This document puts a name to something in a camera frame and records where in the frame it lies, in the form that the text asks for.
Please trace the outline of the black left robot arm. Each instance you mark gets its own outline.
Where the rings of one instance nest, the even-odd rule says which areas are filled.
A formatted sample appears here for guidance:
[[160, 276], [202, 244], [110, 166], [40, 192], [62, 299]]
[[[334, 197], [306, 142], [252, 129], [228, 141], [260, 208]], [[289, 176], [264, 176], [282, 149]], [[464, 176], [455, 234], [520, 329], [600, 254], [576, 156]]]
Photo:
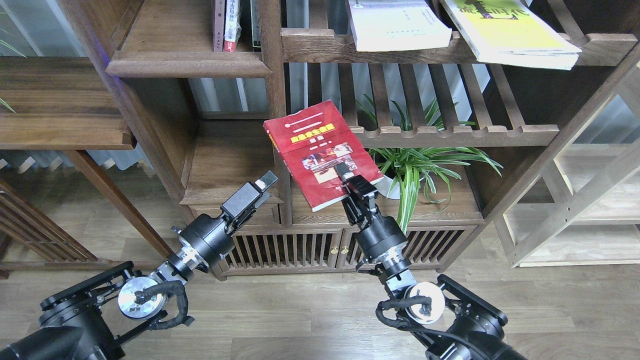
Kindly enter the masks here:
[[201, 214], [178, 228], [182, 248], [144, 275], [128, 260], [40, 303], [39, 330], [1, 351], [3, 360], [119, 360], [123, 346], [145, 331], [189, 326], [185, 285], [234, 249], [233, 234], [265, 203], [278, 177], [246, 182], [213, 218]]

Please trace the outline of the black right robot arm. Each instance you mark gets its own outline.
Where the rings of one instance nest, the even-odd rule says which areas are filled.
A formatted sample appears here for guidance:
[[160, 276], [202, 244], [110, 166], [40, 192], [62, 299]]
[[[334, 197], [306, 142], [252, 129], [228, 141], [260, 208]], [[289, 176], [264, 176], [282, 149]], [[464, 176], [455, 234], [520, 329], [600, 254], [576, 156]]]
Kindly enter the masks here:
[[428, 360], [521, 360], [523, 355], [504, 342], [508, 318], [477, 294], [446, 275], [436, 283], [418, 282], [403, 256], [408, 240], [395, 219], [379, 211], [378, 191], [342, 162], [334, 167], [347, 196], [342, 204], [368, 273], [384, 285], [388, 300], [375, 308], [377, 319], [411, 333]]

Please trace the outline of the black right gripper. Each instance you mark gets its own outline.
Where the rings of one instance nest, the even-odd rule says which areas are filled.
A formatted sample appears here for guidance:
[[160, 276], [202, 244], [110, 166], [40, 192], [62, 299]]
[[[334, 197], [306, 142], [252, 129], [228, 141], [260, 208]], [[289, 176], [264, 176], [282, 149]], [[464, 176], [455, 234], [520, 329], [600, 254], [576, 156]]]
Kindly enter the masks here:
[[347, 220], [351, 226], [368, 228], [379, 223], [382, 219], [375, 200], [378, 196], [377, 189], [362, 175], [354, 175], [345, 162], [338, 162], [334, 166], [347, 191], [347, 197], [342, 200]]

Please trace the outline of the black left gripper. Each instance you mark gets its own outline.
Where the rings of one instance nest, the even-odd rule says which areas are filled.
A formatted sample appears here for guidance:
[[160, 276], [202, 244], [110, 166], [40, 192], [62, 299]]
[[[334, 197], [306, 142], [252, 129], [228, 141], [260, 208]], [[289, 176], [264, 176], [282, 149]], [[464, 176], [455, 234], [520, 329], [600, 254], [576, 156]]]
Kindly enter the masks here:
[[234, 234], [253, 216], [257, 207], [265, 202], [266, 192], [279, 178], [268, 170], [258, 180], [245, 182], [227, 201], [222, 203], [222, 217], [227, 235]]

